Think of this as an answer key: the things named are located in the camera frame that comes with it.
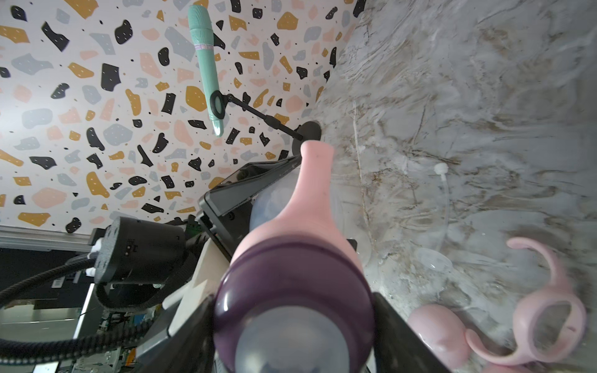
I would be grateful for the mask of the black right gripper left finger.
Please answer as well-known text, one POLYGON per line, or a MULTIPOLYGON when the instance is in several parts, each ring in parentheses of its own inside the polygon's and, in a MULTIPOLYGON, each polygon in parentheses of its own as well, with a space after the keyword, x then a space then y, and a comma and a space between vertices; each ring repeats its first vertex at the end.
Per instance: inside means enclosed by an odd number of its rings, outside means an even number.
POLYGON ((136 372, 211 372, 215 364, 213 316, 215 297, 209 295, 177 332, 170 335, 174 311, 153 323, 136 348, 136 372))

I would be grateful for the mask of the purple collar with nipple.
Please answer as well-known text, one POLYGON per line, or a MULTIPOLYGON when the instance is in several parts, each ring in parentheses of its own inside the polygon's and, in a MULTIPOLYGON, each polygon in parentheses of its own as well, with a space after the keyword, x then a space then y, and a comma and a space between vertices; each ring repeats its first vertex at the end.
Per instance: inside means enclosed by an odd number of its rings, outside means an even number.
POLYGON ((363 273, 321 242, 261 242, 219 285, 214 343, 231 372, 360 372, 374 339, 363 273))

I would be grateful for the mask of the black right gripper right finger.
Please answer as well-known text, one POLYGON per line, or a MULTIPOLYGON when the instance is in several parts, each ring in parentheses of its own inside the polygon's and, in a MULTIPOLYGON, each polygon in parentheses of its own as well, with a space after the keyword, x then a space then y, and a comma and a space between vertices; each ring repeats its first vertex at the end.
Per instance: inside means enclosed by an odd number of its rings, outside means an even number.
POLYGON ((373 293, 378 372, 450 373, 379 293, 373 293))

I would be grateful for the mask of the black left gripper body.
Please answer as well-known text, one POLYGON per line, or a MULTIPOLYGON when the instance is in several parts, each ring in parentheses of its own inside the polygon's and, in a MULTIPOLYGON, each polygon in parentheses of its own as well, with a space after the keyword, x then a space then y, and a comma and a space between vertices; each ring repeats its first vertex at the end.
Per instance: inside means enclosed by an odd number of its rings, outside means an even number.
POLYGON ((227 260, 233 255, 233 245, 203 215, 165 224, 119 217, 93 239, 95 295, 105 308, 169 308, 189 289, 208 240, 227 260))

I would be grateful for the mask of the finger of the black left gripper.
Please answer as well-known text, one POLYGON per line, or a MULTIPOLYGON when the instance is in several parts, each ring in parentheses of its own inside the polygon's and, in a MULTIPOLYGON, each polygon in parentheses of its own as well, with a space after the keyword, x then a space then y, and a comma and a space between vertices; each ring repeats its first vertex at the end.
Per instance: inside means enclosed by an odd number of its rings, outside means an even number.
POLYGON ((247 163, 206 192, 199 200, 197 220, 224 256, 232 256, 250 231, 253 199, 300 166, 301 156, 247 163))

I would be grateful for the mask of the clear baby bottle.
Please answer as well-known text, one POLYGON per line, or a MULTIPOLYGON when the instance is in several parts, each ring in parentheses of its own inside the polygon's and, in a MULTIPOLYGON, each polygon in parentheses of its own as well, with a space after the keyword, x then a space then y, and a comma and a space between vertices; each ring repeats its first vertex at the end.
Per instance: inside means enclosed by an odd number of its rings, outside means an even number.
MULTIPOLYGON (((277 183, 261 191, 253 201, 250 230, 275 218, 289 203, 299 171, 296 169, 277 183)), ((355 176, 332 176, 331 211, 343 236, 356 242, 355 252, 363 265, 372 255, 372 244, 365 227, 361 190, 355 176)))

